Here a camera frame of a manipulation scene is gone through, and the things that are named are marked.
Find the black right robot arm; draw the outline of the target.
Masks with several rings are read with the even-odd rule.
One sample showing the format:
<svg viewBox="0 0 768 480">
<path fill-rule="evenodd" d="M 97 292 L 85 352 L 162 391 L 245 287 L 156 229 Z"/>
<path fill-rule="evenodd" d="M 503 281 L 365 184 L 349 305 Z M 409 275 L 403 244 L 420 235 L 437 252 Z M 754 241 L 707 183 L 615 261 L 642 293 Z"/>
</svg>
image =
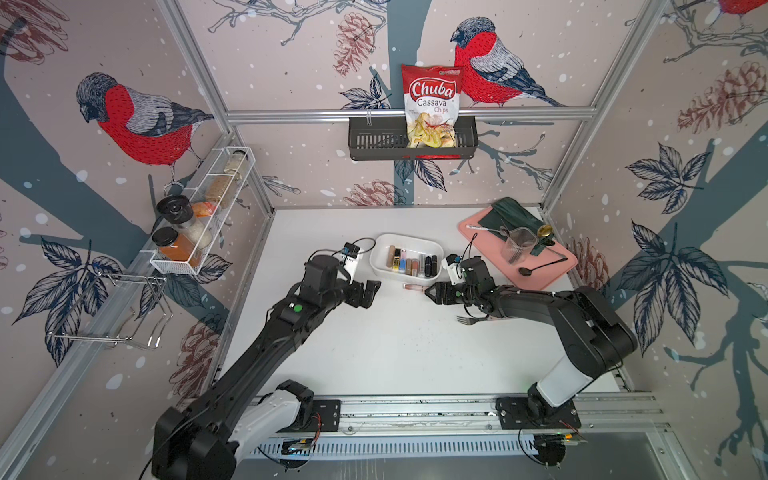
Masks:
<svg viewBox="0 0 768 480">
<path fill-rule="evenodd" d="M 424 294 L 437 305 L 477 308 L 473 322 L 523 319 L 551 325 L 564 356 L 527 392 L 527 413 L 541 425 L 609 371 L 619 368 L 639 341 L 597 290 L 537 291 L 498 285 L 478 256 L 456 264 L 457 280 L 439 281 Z"/>
</svg>

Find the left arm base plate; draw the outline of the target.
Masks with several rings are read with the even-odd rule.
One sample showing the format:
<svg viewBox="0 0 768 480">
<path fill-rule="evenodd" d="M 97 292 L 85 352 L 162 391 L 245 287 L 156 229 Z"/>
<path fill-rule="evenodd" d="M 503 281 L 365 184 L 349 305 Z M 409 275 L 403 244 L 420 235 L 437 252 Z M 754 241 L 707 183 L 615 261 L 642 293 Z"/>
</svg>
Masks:
<svg viewBox="0 0 768 480">
<path fill-rule="evenodd" d="M 303 403 L 299 411 L 300 432 L 337 432 L 341 416 L 338 399 L 314 399 Z"/>
</svg>

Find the white plastic storage box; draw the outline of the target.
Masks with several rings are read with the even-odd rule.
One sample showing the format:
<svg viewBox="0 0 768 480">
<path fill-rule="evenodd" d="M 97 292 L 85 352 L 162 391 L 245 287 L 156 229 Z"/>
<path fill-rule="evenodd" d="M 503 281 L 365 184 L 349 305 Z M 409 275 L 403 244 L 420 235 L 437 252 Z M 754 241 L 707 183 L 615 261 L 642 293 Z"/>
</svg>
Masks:
<svg viewBox="0 0 768 480">
<path fill-rule="evenodd" d="M 441 261 L 445 257 L 444 250 L 438 243 L 434 241 L 394 233 L 384 233 L 377 237 L 375 242 L 376 244 L 374 249 L 370 253 L 369 263 L 374 273 L 382 279 L 426 286 L 436 281 L 437 278 L 443 273 Z M 425 256 L 436 255 L 438 259 L 437 276 L 431 278 L 408 276 L 406 273 L 394 271 L 392 268 L 385 268 L 390 245 L 394 245 L 395 248 L 399 248 L 400 250 L 404 249 L 406 251 L 407 259 L 418 258 L 419 260 L 419 256 L 421 254 Z"/>
</svg>

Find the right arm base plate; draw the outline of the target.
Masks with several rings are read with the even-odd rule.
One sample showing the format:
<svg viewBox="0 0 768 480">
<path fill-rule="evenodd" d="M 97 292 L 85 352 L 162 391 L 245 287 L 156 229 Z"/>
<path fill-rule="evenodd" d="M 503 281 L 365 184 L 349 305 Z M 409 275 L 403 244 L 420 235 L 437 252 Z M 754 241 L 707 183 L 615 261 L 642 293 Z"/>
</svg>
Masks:
<svg viewBox="0 0 768 480">
<path fill-rule="evenodd" d="M 525 395 L 497 397 L 494 408 L 503 430 L 580 429 L 581 420 L 573 401 L 551 407 L 538 397 Z"/>
</svg>

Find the gold black lipstick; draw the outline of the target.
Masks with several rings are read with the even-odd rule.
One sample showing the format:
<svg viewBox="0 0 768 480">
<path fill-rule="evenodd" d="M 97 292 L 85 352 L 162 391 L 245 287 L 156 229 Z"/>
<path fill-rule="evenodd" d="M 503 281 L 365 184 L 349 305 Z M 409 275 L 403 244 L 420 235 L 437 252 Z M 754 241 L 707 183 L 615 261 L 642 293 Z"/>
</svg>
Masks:
<svg viewBox="0 0 768 480">
<path fill-rule="evenodd" d="M 392 269 L 394 271 L 400 270 L 400 263 L 401 263 L 401 250 L 399 248 L 394 249 L 394 255 L 392 260 Z"/>
</svg>

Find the beige lipstick tube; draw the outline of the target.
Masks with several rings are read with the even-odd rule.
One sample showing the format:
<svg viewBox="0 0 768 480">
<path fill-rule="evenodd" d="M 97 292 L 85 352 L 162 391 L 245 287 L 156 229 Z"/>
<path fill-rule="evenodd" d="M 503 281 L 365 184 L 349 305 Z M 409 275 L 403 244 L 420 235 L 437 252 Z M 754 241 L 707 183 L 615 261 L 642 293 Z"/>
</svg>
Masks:
<svg viewBox="0 0 768 480">
<path fill-rule="evenodd" d="M 386 260 L 386 263 L 385 263 L 385 268 L 388 268 L 388 269 L 392 268 L 393 262 L 394 262 L 394 258 L 395 258 L 395 252 L 396 252 L 395 246 L 394 245 L 390 245 L 389 249 L 388 249 L 388 255 L 387 255 L 387 260 Z"/>
</svg>

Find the pink clear lip gloss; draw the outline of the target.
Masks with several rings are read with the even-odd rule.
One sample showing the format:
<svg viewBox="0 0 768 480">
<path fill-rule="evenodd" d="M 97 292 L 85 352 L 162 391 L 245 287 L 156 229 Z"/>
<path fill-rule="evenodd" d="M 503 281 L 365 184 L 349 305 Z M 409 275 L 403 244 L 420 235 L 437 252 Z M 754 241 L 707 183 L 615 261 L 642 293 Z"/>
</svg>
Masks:
<svg viewBox="0 0 768 480">
<path fill-rule="evenodd" d="M 409 290 L 409 291 L 425 293 L 427 291 L 427 289 L 429 288 L 429 286 L 417 285 L 417 284 L 404 284 L 403 288 L 405 290 Z"/>
</svg>

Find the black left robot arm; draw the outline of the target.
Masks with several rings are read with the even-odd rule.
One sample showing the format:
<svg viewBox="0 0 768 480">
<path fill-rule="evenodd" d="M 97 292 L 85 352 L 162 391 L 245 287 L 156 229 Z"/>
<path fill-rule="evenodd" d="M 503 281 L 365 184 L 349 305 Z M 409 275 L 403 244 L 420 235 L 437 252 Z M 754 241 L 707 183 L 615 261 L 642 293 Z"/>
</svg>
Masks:
<svg viewBox="0 0 768 480">
<path fill-rule="evenodd" d="M 273 434 L 321 429 L 314 393 L 301 383 L 287 380 L 263 400 L 255 397 L 334 309 L 368 309 L 380 287 L 376 280 L 354 280 L 332 255 L 310 258 L 302 280 L 269 309 L 259 335 L 225 374 L 185 409 L 170 407 L 157 420 L 142 471 L 156 479 L 230 479 Z"/>
</svg>

